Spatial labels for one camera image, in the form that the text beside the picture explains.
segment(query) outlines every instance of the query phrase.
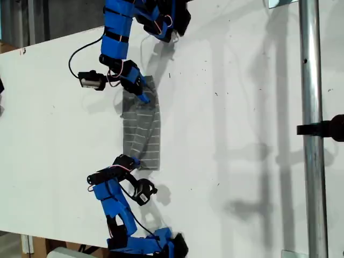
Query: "white board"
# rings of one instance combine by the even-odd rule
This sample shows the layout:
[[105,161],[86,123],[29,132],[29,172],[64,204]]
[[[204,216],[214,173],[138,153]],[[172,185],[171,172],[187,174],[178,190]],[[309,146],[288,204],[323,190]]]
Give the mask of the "white board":
[[[162,121],[161,168],[139,175],[159,192],[132,210],[150,229],[183,232],[189,258],[307,254],[298,6],[189,7],[174,47],[132,27],[128,58],[154,76]],[[325,119],[344,110],[344,35],[334,26],[343,11],[343,1],[320,1]],[[0,55],[0,230],[106,247],[106,219],[86,177],[122,151],[122,89],[82,89],[67,67],[102,31]],[[77,54],[73,69],[106,72],[99,48]],[[330,257],[343,252],[343,155],[343,145],[325,140]]]

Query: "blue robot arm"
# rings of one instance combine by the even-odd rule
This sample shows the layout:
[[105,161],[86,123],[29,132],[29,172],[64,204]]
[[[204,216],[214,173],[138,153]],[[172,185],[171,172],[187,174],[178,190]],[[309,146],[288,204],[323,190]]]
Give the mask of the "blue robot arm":
[[164,42],[171,40],[172,31],[184,35],[191,15],[189,0],[106,0],[104,7],[104,34],[102,36],[100,63],[109,68],[107,75],[78,73],[81,86],[104,90],[106,82],[120,81],[125,90],[135,94],[144,103],[145,79],[132,60],[126,60],[133,18],[144,25],[144,30]]
[[[128,257],[147,255],[147,257],[184,258],[188,247],[181,234],[174,239],[169,228],[161,228],[154,233],[144,228],[136,219],[125,199],[120,182],[128,180],[134,187],[134,195],[128,196],[139,205],[145,205],[152,194],[157,193],[154,184],[147,179],[136,180],[130,172],[139,165],[139,162],[126,155],[117,157],[112,166],[102,169],[88,176],[87,181],[93,186],[93,191],[101,201],[106,216],[110,237],[107,240],[108,249],[113,252],[125,253]],[[116,218],[123,222],[118,225]],[[142,226],[149,236],[135,238],[132,235],[137,231],[135,221]]]

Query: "gray fabric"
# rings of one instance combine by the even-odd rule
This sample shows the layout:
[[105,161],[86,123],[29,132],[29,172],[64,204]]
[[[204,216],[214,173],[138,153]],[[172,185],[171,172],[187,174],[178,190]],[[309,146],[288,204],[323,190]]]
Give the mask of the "gray fabric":
[[149,88],[144,93],[150,99],[145,104],[135,95],[123,91],[123,154],[141,161],[140,169],[160,167],[160,108],[151,76],[145,77]]

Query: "metal pole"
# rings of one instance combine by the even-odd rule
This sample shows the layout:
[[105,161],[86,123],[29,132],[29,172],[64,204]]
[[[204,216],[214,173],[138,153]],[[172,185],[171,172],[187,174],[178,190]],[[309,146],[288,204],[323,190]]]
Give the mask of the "metal pole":
[[[303,124],[323,120],[318,0],[299,0]],[[324,142],[304,136],[309,257],[328,258]]]

